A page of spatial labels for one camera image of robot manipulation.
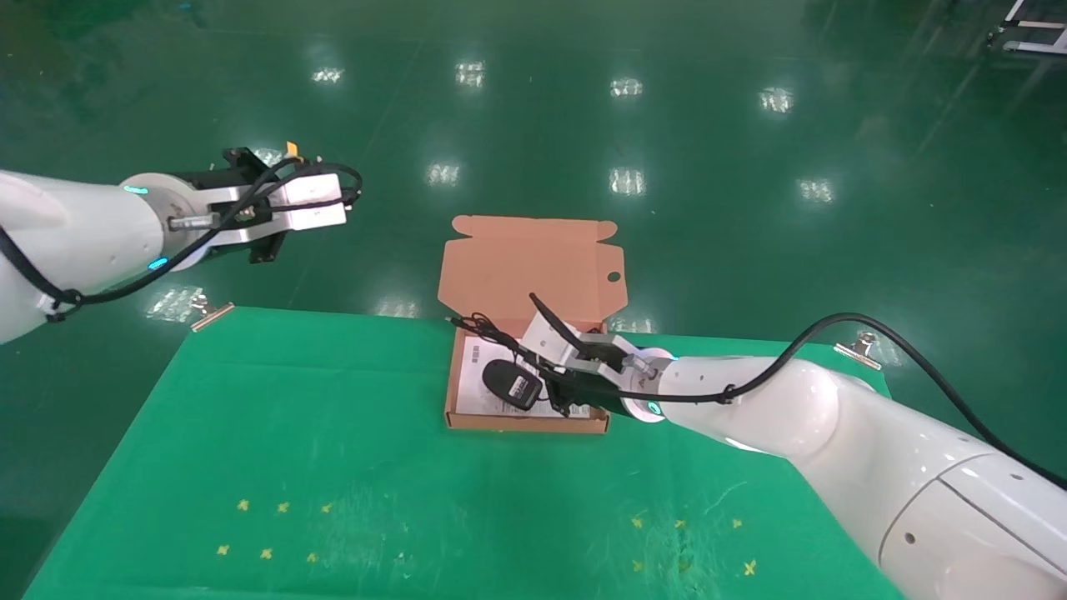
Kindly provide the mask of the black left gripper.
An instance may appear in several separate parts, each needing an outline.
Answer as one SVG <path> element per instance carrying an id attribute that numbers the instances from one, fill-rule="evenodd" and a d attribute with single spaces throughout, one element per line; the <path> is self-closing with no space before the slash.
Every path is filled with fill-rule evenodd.
<path id="1" fill-rule="evenodd" d="M 195 173 L 193 187 L 198 191 L 232 190 L 233 200 L 218 201 L 210 206 L 216 214 L 223 216 L 235 204 L 244 188 L 256 181 L 269 167 L 246 147 L 236 147 L 223 151 L 226 167 L 217 171 Z M 274 222 L 269 200 L 252 201 L 242 212 L 235 217 L 223 232 L 213 237 L 201 250 L 202 259 L 214 259 L 229 253 L 245 252 L 249 263 L 271 263 L 277 258 L 283 242 L 287 236 L 283 228 L 267 232 Z"/>

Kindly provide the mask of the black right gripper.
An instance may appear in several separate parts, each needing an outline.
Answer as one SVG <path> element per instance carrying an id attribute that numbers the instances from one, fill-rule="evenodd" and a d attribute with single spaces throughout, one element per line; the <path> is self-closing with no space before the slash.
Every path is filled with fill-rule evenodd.
<path id="1" fill-rule="evenodd" d="M 618 388 L 593 373 L 553 372 L 553 364 L 538 354 L 522 354 L 521 362 L 526 372 L 546 385 L 546 402 L 563 419 L 586 419 L 586 408 L 591 413 L 598 409 L 602 413 L 634 419 L 624 400 L 618 395 Z"/>

